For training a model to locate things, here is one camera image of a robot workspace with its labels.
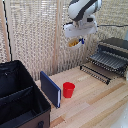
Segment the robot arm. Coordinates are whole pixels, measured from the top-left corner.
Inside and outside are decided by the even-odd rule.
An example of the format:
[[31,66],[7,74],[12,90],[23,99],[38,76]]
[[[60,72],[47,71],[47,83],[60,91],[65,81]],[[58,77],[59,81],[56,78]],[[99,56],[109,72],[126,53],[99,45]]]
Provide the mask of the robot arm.
[[69,8],[69,17],[73,23],[64,25],[65,36],[84,36],[97,31],[95,16],[91,15],[101,7],[102,0],[72,0]]
[[78,22],[83,18],[85,12],[85,15],[88,16],[95,13],[100,6],[101,0],[72,0],[68,8],[68,14],[73,21]]

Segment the wooden countertop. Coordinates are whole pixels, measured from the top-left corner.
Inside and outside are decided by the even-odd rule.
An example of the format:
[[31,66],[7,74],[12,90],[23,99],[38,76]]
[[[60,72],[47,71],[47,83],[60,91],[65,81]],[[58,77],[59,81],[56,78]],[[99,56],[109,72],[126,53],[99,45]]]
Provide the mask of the wooden countertop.
[[[79,67],[50,76],[62,89],[61,107],[51,104],[50,128],[110,128],[128,102],[128,85],[116,78],[109,85],[81,71]],[[72,98],[64,98],[63,83],[72,82]]]

